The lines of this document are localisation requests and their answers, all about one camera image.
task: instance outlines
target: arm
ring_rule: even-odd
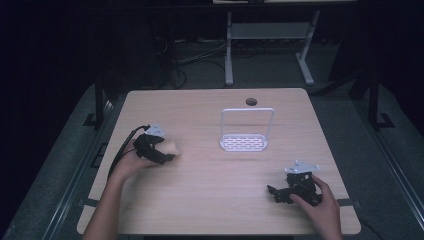
[[[102,197],[85,229],[83,239],[116,239],[119,223],[119,209],[121,203],[121,194],[127,179],[135,175],[141,169],[148,166],[156,165],[156,163],[139,158],[133,149],[131,140],[124,150],[122,159],[118,162],[112,175],[106,183]],[[162,148],[167,147],[168,153],[179,154],[172,142],[169,144],[162,143]]]
[[[321,188],[322,202],[312,207],[299,196],[292,194],[290,198],[302,208],[312,220],[321,237],[325,240],[343,239],[340,224],[340,207],[327,183],[312,175],[316,185]]]

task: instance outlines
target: floor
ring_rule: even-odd
[[[219,47],[221,42],[179,43],[181,59],[198,56]],[[314,44],[307,57],[315,85],[306,85],[294,53],[302,42],[254,42],[239,45],[233,59],[234,85],[231,88],[304,88],[315,92],[326,81],[337,52],[337,45]],[[224,56],[222,52],[173,71],[172,89],[223,88]],[[352,100],[348,83],[326,96],[311,96],[321,127],[336,164],[354,201],[362,230],[345,239],[424,239],[423,228],[406,197],[398,173],[390,167],[393,159],[424,199],[424,138],[402,113],[395,98],[380,86],[379,112],[386,113],[395,128],[372,129],[367,122],[367,97]],[[114,124],[125,101],[105,105],[105,121],[98,130],[84,125],[94,113],[94,87],[80,99],[69,121],[46,159],[36,181],[22,203],[9,231],[9,239],[79,239],[76,224],[91,183],[101,163]],[[119,236],[119,239],[142,239]],[[296,236],[295,239],[319,239],[318,236]]]

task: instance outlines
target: white plastic part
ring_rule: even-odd
[[[150,125],[150,128],[147,129],[144,133],[147,135],[163,137],[165,136],[165,132],[160,128],[159,124],[155,123]]]
[[[284,170],[286,171],[286,173],[299,174],[299,173],[305,173],[305,172],[318,171],[320,170],[320,167],[318,165],[312,165],[309,163],[299,162],[296,160],[293,166],[289,168],[285,168]]]
[[[227,112],[248,112],[267,111],[271,112],[265,135],[261,134],[224,134],[225,113]],[[233,108],[224,109],[221,113],[221,147],[228,152],[260,152],[268,145],[268,135],[274,119],[274,109],[272,108]]]

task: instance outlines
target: forearm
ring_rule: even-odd
[[[99,204],[84,232],[83,239],[116,239],[119,208],[125,180],[111,176]]]

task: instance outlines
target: person's right hand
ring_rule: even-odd
[[[322,201],[313,207],[301,197],[291,194],[290,198],[302,208],[312,220],[321,237],[325,240],[343,239],[340,224],[340,207],[327,183],[312,175],[315,184],[321,189]]]

